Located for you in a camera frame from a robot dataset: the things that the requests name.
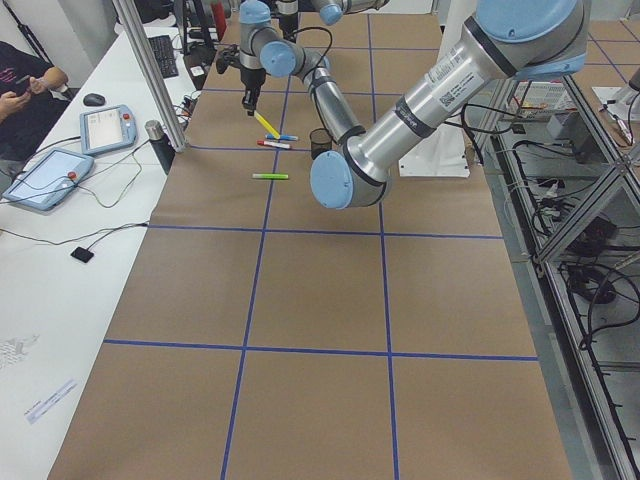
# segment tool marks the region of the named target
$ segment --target tablet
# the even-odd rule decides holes
[[[101,108],[80,114],[82,153],[99,155],[133,145],[138,130],[126,105]]]
[[[2,194],[13,204],[51,210],[71,193],[93,167],[93,158],[61,148],[48,152]]]

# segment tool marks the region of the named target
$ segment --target green marker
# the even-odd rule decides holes
[[[288,173],[254,173],[251,178],[258,180],[289,180]]]

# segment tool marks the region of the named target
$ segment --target smartphone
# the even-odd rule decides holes
[[[30,75],[25,75],[24,77],[19,78],[18,80],[13,82],[13,91],[16,92],[16,95],[21,96],[29,89],[29,77]]]

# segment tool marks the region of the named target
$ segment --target blue marker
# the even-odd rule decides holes
[[[299,140],[298,137],[296,137],[295,135],[280,135],[280,138],[276,138],[274,137],[272,134],[267,133],[264,138],[266,138],[267,140],[285,140],[288,142],[295,142],[297,140]]]

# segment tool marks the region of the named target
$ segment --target black shirt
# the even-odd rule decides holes
[[[16,80],[25,75],[40,78],[52,66],[0,42],[0,95],[15,91]],[[49,92],[33,95],[24,109],[0,123],[0,142],[10,145],[19,157],[16,160],[26,160],[58,121],[67,103]]]

